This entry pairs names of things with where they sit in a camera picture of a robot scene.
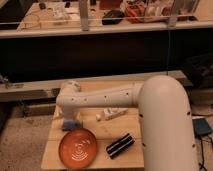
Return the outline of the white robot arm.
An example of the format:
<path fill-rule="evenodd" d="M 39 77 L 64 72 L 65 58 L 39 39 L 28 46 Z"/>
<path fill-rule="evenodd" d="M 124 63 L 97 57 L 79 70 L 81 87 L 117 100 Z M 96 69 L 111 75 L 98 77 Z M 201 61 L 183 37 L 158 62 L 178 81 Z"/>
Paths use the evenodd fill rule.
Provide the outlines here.
<path fill-rule="evenodd" d="M 81 107 L 134 107 L 140 115 L 145 171 L 199 171 L 189 98 L 171 76 L 86 92 L 66 85 L 56 104 L 64 113 Z"/>

